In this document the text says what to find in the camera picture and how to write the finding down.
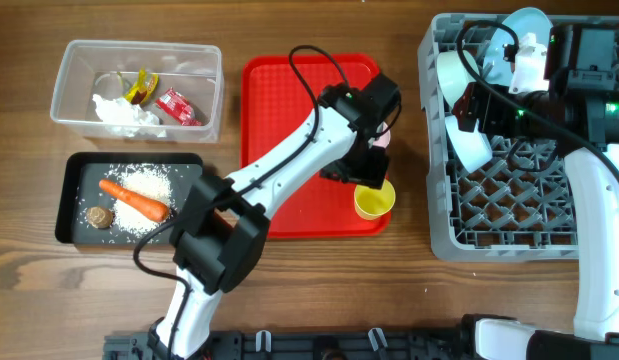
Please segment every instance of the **blue plate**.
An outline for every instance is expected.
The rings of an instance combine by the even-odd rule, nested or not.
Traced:
[[[549,45],[549,32],[553,24],[539,9],[531,7],[520,9],[509,15],[502,24],[510,27],[518,35],[519,39],[522,39],[528,33],[534,33],[536,34],[536,42],[538,44]],[[483,69],[488,64],[493,65],[493,68],[485,78],[488,83],[503,86],[511,84],[511,79],[513,78],[511,63],[503,60],[503,45],[512,43],[511,36],[504,30],[498,29],[493,34],[482,65]]]

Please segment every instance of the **brown round food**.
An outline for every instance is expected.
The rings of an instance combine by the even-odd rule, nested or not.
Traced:
[[[98,229],[106,229],[113,222],[113,213],[102,206],[94,206],[87,210],[87,221]]]

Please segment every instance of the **yellow cup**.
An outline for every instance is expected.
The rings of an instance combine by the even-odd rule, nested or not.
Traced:
[[[356,186],[353,199],[356,213],[365,220],[374,220],[391,210],[396,203],[396,190],[385,179],[380,190],[362,185]]]

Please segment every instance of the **red tray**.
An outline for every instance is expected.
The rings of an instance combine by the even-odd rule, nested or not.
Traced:
[[[366,55],[334,55],[351,86],[362,89],[377,75],[378,65]],[[322,55],[296,55],[298,70],[316,96],[329,84],[342,82]],[[242,134],[240,166],[258,160],[289,136],[309,116],[312,104],[294,75],[287,56],[261,56],[242,72]],[[314,175],[280,207],[271,221],[270,238],[370,236],[391,219],[361,219],[354,209],[355,185]]]

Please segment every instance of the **wooden table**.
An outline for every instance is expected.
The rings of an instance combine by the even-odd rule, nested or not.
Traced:
[[[11,7],[14,1],[0,0],[0,359],[99,359],[103,336],[147,329],[171,299],[174,283],[138,271],[129,250],[77,249],[56,241],[67,158],[78,151],[192,151],[226,175],[238,168],[243,65],[301,43],[367,53],[399,83],[404,111],[390,147],[398,191],[394,216],[373,238],[269,242],[256,269],[224,296],[213,328],[404,329],[452,325],[465,313],[482,312],[572,329],[577,263],[460,264],[432,254],[416,50],[441,12],[507,13],[535,5],[553,14],[619,14],[619,2],[74,2],[18,0],[27,6]],[[90,141],[54,124],[53,87],[73,39],[219,46],[226,77],[221,142]],[[148,251],[146,258],[150,266],[174,269],[168,251]]]

